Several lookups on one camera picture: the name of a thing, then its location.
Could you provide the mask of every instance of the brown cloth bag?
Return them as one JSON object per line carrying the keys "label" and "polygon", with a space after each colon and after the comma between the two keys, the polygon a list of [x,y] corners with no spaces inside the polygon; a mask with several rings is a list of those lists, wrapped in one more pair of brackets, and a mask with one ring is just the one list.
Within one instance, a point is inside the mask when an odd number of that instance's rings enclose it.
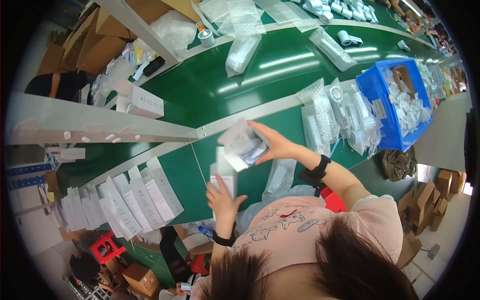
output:
{"label": "brown cloth bag", "polygon": [[413,147],[406,152],[384,149],[380,156],[385,175],[392,182],[405,179],[407,175],[413,176],[417,172],[417,158]]}

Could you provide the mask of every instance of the blue plastic crate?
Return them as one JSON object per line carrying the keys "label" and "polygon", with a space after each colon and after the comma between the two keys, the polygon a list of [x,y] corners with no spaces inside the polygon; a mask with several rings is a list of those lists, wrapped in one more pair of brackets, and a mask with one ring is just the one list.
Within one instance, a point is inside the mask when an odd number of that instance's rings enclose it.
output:
{"label": "blue plastic crate", "polygon": [[382,138],[382,141],[378,145],[379,148],[402,150],[405,152],[425,132],[433,118],[428,122],[420,123],[417,130],[407,134],[405,138],[402,138],[398,116],[396,115],[394,105],[390,103],[388,98],[390,91],[383,76],[384,70],[399,66],[406,66],[415,92],[418,93],[419,99],[423,100],[423,106],[431,108],[420,71],[413,58],[377,61],[373,67],[357,76],[357,83],[360,91],[367,97],[368,101],[377,106],[380,111],[382,111],[382,108],[385,111],[385,114],[382,114],[383,118],[381,121],[384,125],[382,131],[386,136]]}

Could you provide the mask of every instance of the hand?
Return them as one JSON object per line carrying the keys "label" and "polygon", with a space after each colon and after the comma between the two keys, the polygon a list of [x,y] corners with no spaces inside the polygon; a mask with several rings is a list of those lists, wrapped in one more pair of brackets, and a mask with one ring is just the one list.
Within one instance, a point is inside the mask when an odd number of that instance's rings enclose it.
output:
{"label": "hand", "polygon": [[184,291],[183,289],[180,288],[180,283],[177,282],[177,287],[175,288],[176,292],[177,292],[177,295],[180,295],[180,296],[184,296],[187,294],[186,291]]}
{"label": "hand", "polygon": [[217,219],[231,218],[235,220],[240,204],[247,199],[247,196],[237,197],[233,201],[222,178],[218,174],[215,176],[219,190],[217,191],[211,182],[207,183],[208,206],[214,211]]}
{"label": "hand", "polygon": [[298,153],[299,145],[289,141],[278,131],[269,128],[266,125],[248,120],[248,124],[263,134],[270,143],[270,149],[255,162],[261,164],[270,159],[295,158]]}

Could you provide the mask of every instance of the red stool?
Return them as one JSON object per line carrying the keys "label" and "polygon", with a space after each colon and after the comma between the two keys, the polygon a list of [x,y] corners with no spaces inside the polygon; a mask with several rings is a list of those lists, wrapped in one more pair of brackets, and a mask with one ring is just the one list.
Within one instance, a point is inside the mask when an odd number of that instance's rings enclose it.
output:
{"label": "red stool", "polygon": [[[102,234],[98,241],[96,241],[92,246],[90,246],[90,250],[92,250],[93,254],[95,255],[96,259],[100,264],[104,264],[113,257],[120,255],[126,251],[125,247],[121,246],[117,248],[117,245],[112,241],[113,231],[109,231],[105,234]],[[105,255],[100,254],[98,250],[99,247],[103,246],[107,253]]]}
{"label": "red stool", "polygon": [[205,254],[194,255],[193,260],[190,258],[190,252],[187,252],[187,256],[185,257],[185,262],[190,267],[190,270],[194,273],[200,273],[202,276],[207,276],[208,271],[205,269],[204,266],[204,258]]}
{"label": "red stool", "polygon": [[325,187],[321,192],[320,196],[325,200],[325,208],[330,209],[334,213],[338,214],[339,212],[346,212],[347,208],[343,203],[343,200],[335,194],[329,187]]}

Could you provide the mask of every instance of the black watch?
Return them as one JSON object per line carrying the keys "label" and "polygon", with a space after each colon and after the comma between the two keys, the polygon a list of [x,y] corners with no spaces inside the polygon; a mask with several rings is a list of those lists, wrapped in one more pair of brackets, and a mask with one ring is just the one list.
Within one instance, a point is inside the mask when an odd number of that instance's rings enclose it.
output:
{"label": "black watch", "polygon": [[311,186],[319,187],[322,184],[322,178],[325,177],[325,168],[327,164],[331,163],[332,161],[322,154],[322,159],[320,160],[320,164],[316,166],[313,170],[308,170],[304,168],[300,171],[298,177],[300,180],[308,183]]}
{"label": "black watch", "polygon": [[224,239],[224,238],[221,238],[219,237],[218,235],[216,235],[216,231],[213,232],[213,241],[219,245],[222,245],[222,246],[227,246],[227,247],[231,247],[233,246],[233,243],[235,243],[235,234],[233,234],[235,232],[235,226],[237,225],[236,222],[233,223],[233,228],[232,228],[232,235],[230,236],[230,239]]}

